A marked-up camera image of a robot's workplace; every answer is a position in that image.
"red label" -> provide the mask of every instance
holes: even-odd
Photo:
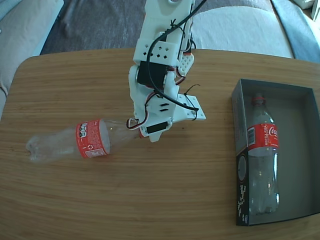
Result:
[[[271,123],[256,124],[249,127],[248,149],[256,149],[261,147],[278,148],[278,129]]]
[[[100,119],[79,123],[75,128],[75,139],[85,159],[107,155],[100,135]]]

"gray box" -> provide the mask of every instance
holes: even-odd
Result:
[[[262,93],[278,128],[279,207],[249,215],[247,119],[251,97]],[[320,118],[311,88],[241,79],[232,93],[237,163],[236,224],[252,226],[320,213]]]

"coca-cola bottle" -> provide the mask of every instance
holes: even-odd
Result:
[[[249,211],[251,215],[276,211],[278,192],[278,131],[266,108],[266,100],[257,93],[252,98],[253,114],[248,137]]]
[[[113,154],[139,137],[139,129],[129,130],[123,122],[98,119],[62,131],[33,136],[26,144],[33,163],[49,163],[61,158],[93,158]]]

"wooden table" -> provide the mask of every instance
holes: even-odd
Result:
[[[42,55],[18,69],[0,124],[0,239],[319,239],[320,215],[239,227],[231,93],[240,78],[312,87],[320,65],[197,50],[182,84],[206,121],[175,124],[159,142],[137,139],[106,160],[29,162],[27,140],[104,117],[133,114],[133,49]]]

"robotic arm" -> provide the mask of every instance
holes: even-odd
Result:
[[[174,123],[206,119],[195,96],[179,94],[179,84],[195,60],[192,16],[205,2],[192,11],[195,0],[146,0],[135,65],[129,71],[134,119],[127,121],[127,127],[139,129],[151,142]]]

